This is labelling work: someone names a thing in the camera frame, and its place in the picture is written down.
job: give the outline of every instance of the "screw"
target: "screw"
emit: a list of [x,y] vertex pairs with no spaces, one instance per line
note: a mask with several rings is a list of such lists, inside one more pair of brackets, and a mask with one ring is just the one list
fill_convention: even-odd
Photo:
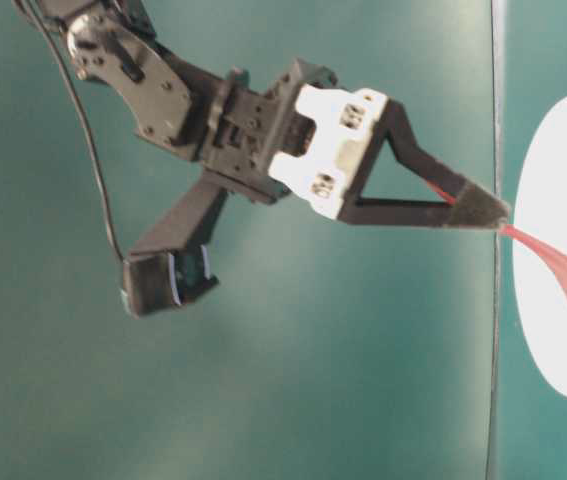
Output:
[[252,130],[256,130],[261,126],[261,122],[258,121],[256,118],[250,118],[247,121],[247,126],[250,127]]

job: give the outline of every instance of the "black cable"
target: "black cable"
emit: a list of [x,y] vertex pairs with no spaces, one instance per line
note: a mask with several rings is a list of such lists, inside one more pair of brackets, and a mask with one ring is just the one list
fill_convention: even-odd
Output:
[[[27,13],[25,7],[23,6],[23,0],[12,0],[12,5],[14,6],[14,8],[16,8],[16,11],[19,12],[19,14],[23,17],[23,19],[27,23],[29,23],[32,27],[36,28],[36,24],[32,20],[32,17],[30,17],[29,13]],[[41,20],[41,23],[43,23],[43,25],[45,25],[45,28],[48,30],[54,29],[55,25],[51,22],[46,22],[44,20]]]
[[119,244],[116,240],[116,234],[114,232],[114,222],[112,221],[112,211],[110,209],[110,200],[107,194],[107,188],[105,186],[105,181],[103,179],[103,172],[101,170],[101,162],[99,160],[98,153],[96,151],[96,145],[94,143],[94,136],[92,134],[92,128],[87,120],[87,115],[85,114],[85,109],[83,108],[83,104],[79,99],[78,94],[76,93],[76,89],[74,88],[74,84],[70,79],[70,74],[67,70],[67,66],[61,57],[58,47],[52,40],[49,32],[47,31],[43,21],[39,17],[38,13],[32,6],[30,0],[12,0],[12,3],[19,9],[22,13],[27,15],[28,19],[34,24],[34,26],[41,32],[45,41],[47,42],[48,46],[50,47],[50,51],[52,52],[52,56],[56,60],[58,64],[59,70],[61,72],[61,77],[63,78],[63,82],[67,88],[68,94],[70,95],[70,99],[74,104],[76,109],[76,113],[79,117],[79,121],[81,122],[81,126],[83,127],[83,132],[85,134],[85,140],[87,142],[87,147],[90,152],[90,157],[92,159],[92,168],[94,169],[94,176],[96,179],[96,185],[99,188],[99,192],[101,194],[101,206],[103,208],[103,217],[105,220],[105,231],[107,233],[107,239],[112,246],[112,250],[116,255],[116,258],[119,262],[123,261],[123,254],[121,253],[121,249]]

